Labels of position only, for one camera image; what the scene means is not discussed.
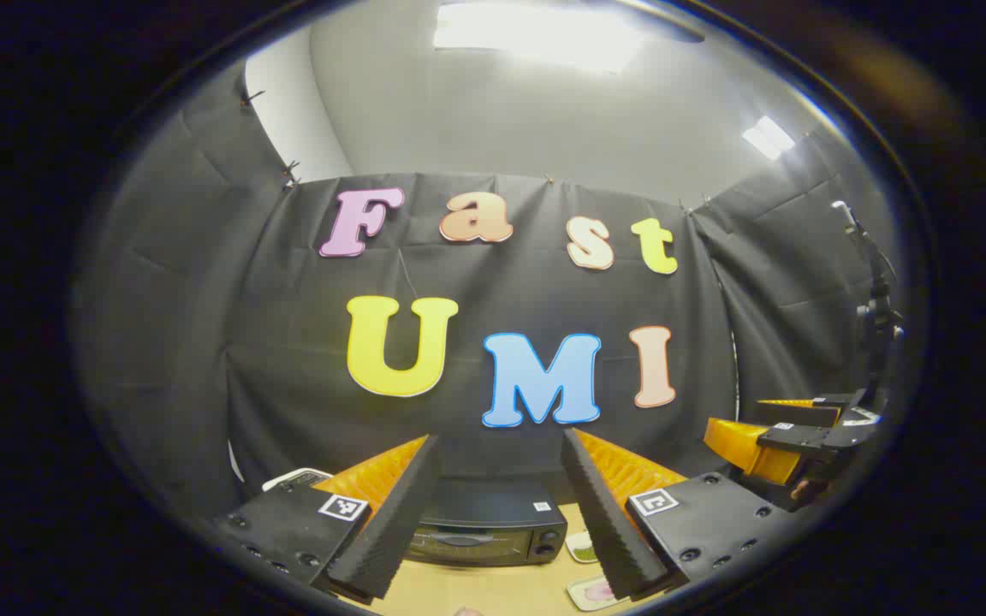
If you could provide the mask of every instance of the yellow letter u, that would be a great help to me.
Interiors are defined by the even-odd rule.
[[[378,295],[361,295],[348,301],[353,327],[348,332],[348,374],[373,394],[408,398],[436,386],[443,374],[447,353],[447,320],[459,305],[443,297],[425,297],[413,303],[421,317],[418,360],[410,370],[387,366],[383,347],[387,342],[387,320],[398,312],[398,301]]]

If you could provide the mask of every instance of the ceiling light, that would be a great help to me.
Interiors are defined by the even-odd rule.
[[[618,73],[642,42],[618,15],[511,3],[439,7],[436,50],[504,50],[541,62]]]
[[[748,128],[743,133],[747,143],[755,145],[760,153],[770,160],[776,160],[782,156],[782,152],[794,146],[793,139],[782,130],[774,120],[766,115],[759,118],[755,126]]]

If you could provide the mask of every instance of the foam letter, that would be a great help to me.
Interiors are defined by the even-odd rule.
[[[466,242],[500,242],[512,235],[508,223],[508,204],[493,192],[464,192],[447,202],[451,213],[439,222],[439,234],[444,239]]]
[[[630,340],[638,346],[641,360],[641,391],[633,397],[634,405],[643,409],[664,406],[676,399],[676,390],[668,385],[668,328],[653,326],[630,332]]]
[[[568,257],[580,268],[605,270],[615,262],[615,253],[604,240],[611,237],[603,222],[584,216],[574,216],[565,222],[565,231],[572,241],[565,248]]]
[[[635,222],[630,230],[641,235],[641,257],[650,270],[657,274],[670,274],[676,270],[679,264],[664,254],[664,242],[672,242],[672,231],[662,229],[656,218]]]
[[[353,327],[348,332],[348,374],[373,394],[410,398],[436,386],[443,374],[447,353],[447,320],[459,305],[443,297],[414,301],[413,313],[421,317],[418,360],[410,370],[394,370],[383,359],[387,343],[387,319],[398,312],[390,297],[361,295],[348,301]]]
[[[406,203],[406,193],[400,188],[380,188],[373,191],[345,191],[337,195],[341,211],[333,221],[330,238],[318,249],[322,257],[359,257],[364,252],[364,242],[359,240],[360,227],[371,238],[383,229],[387,207],[398,210]]]
[[[582,424],[599,417],[594,394],[594,370],[599,339],[586,333],[565,336],[548,370],[535,348],[520,333],[496,333],[485,339],[493,354],[493,408],[482,416],[490,428],[512,428],[524,422],[516,409],[520,393],[535,424],[542,424],[559,391],[561,405],[553,417],[559,424]]]

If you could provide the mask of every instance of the blue letter m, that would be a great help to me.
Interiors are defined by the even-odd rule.
[[[596,336],[567,336],[548,370],[543,369],[531,341],[520,333],[491,335],[485,339],[485,348],[493,354],[493,408],[483,414],[482,424],[490,428],[522,424],[523,413],[516,410],[517,391],[535,424],[547,418],[559,391],[562,403],[555,409],[559,424],[582,424],[599,417],[592,393],[592,368],[599,351]]]

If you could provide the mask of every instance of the ceiling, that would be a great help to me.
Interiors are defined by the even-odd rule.
[[[794,139],[818,122],[797,92],[704,24],[690,22],[705,34],[700,44],[645,34],[610,74],[434,50],[437,7],[365,0],[301,34],[356,175],[548,175],[697,207],[768,163],[740,137],[760,116]]]

